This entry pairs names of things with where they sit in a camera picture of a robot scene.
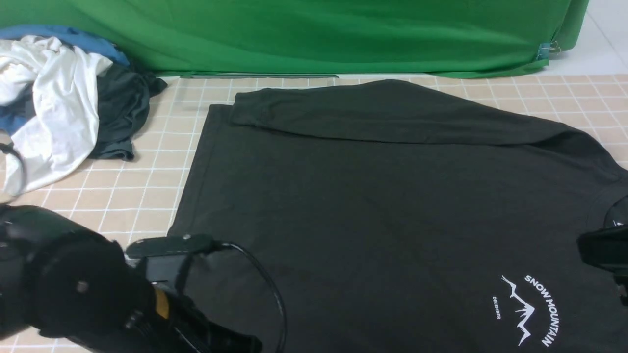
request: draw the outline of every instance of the white floor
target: white floor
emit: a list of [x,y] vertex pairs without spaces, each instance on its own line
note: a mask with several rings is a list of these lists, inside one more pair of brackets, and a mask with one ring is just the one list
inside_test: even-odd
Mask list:
[[576,47],[553,56],[541,75],[628,73],[627,18],[627,0],[590,0]]

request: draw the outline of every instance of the printed logo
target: printed logo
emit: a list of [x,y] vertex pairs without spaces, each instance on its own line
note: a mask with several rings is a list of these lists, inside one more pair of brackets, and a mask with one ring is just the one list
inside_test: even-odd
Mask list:
[[528,322],[528,320],[530,319],[530,317],[532,316],[532,314],[534,313],[534,307],[528,303],[526,303],[525,300],[521,299],[521,297],[519,295],[517,295],[517,285],[515,285],[513,282],[510,282],[509,280],[506,279],[506,277],[504,277],[502,275],[502,281],[508,283],[511,287],[511,298],[515,298],[516,300],[519,300],[519,302],[523,305],[523,308],[521,310],[516,310],[516,313],[522,313],[521,314],[521,321],[519,322],[519,324],[517,325],[517,328],[519,328],[519,330],[521,330],[521,332],[523,332],[523,337],[521,337],[521,340],[519,341],[519,345],[521,345],[523,343],[523,341],[526,340],[526,338],[532,336],[532,334],[530,334],[530,331],[528,331],[526,329],[526,322]]
[[[545,347],[551,346],[558,337],[558,329],[560,327],[560,316],[558,315],[558,308],[556,307],[556,304],[554,304],[554,298],[551,296],[547,288],[545,288],[545,286],[542,283],[540,283],[538,280],[536,280],[532,276],[530,275],[525,276],[524,281],[529,283],[541,295],[540,297],[538,297],[537,295],[530,295],[529,290],[526,290],[525,288],[520,287],[518,291],[517,285],[514,282],[511,282],[510,280],[508,280],[503,275],[502,275],[502,281],[506,282],[510,286],[511,294],[509,298],[518,301],[522,305],[521,309],[515,310],[515,313],[519,314],[519,323],[517,324],[516,327],[523,333],[521,340],[519,341],[519,346],[521,346],[528,338],[533,336],[532,333],[530,332],[530,328],[533,329],[535,335],[538,333],[538,329],[539,329],[538,322],[543,321],[543,316],[539,316],[541,315],[539,314],[539,307],[540,307],[539,302],[543,302],[543,306],[547,307],[547,311],[549,314],[548,317],[546,317],[549,319],[548,321],[549,327],[547,328],[547,331],[543,331],[546,333],[543,334],[544,337],[540,339],[540,342]],[[525,299],[520,296],[522,292],[525,294],[524,295]],[[495,306],[495,312],[497,314],[497,319],[502,320],[504,316],[504,310],[499,309],[496,296],[493,297],[493,302]],[[531,318],[533,318],[533,321],[532,321],[534,323],[533,326],[531,326],[531,322],[530,322]]]

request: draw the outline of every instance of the screw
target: screw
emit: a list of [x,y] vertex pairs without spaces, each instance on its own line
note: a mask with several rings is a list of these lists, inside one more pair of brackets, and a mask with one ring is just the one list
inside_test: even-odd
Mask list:
[[77,283],[77,292],[79,292],[79,293],[86,293],[87,290],[89,290],[89,283],[88,282],[80,281],[80,282]]

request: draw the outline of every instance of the mountain graphic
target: mountain graphic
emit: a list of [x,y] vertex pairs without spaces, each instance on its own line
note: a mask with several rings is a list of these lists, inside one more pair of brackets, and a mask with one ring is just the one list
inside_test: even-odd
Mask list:
[[508,283],[510,285],[510,287],[512,288],[510,297],[511,298],[515,298],[521,304],[523,304],[523,309],[515,311],[516,313],[521,313],[521,317],[523,318],[519,322],[519,325],[517,325],[517,328],[519,328],[519,330],[521,330],[521,332],[523,332],[523,337],[521,337],[521,340],[519,341],[519,345],[521,345],[523,343],[523,341],[526,340],[526,338],[532,336],[532,334],[530,334],[530,331],[528,331],[526,329],[526,322],[528,322],[530,317],[532,317],[532,314],[534,313],[534,307],[532,305],[526,303],[525,300],[521,299],[521,297],[519,295],[517,295],[517,293],[516,293],[517,285],[515,285],[513,282],[510,282],[509,280],[507,280],[506,277],[504,277],[504,275],[502,275],[502,280],[504,282]]

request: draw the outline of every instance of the white print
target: white print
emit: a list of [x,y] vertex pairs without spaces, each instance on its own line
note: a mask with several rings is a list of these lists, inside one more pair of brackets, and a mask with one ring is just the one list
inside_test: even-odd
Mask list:
[[551,320],[551,323],[549,326],[549,331],[547,335],[545,335],[545,338],[541,340],[541,343],[543,343],[545,347],[549,347],[552,343],[554,343],[554,340],[558,336],[558,329],[560,326],[560,316],[558,315],[558,309],[556,308],[556,305],[554,304],[554,299],[552,298],[551,294],[547,291],[545,286],[543,286],[543,284],[541,284],[539,281],[537,281],[530,275],[526,276],[526,282],[530,283],[533,287],[535,287],[536,290],[538,290],[539,293],[543,295],[543,298],[545,298],[545,302],[547,303],[548,311],[549,311],[549,319]]
[[495,315],[497,316],[498,320],[502,319],[502,313],[499,312],[499,302],[497,302],[497,297],[494,296],[493,297],[493,306],[495,306]]
[[504,277],[503,275],[502,275],[502,280],[504,282],[508,283],[510,285],[510,287],[512,288],[510,297],[511,298],[515,298],[521,304],[523,304],[523,309],[515,311],[516,313],[522,313],[521,317],[523,318],[519,322],[519,324],[517,325],[517,328],[519,328],[519,330],[521,330],[521,332],[523,332],[523,337],[521,337],[521,340],[519,341],[519,345],[521,345],[523,343],[523,341],[526,340],[526,338],[531,336],[530,331],[528,331],[526,329],[526,322],[530,319],[530,317],[534,313],[534,307],[532,307],[532,305],[526,303],[523,299],[521,299],[521,297],[519,295],[517,295],[517,293],[516,293],[517,285],[515,285],[513,282],[510,282],[509,280],[507,280],[506,277]]

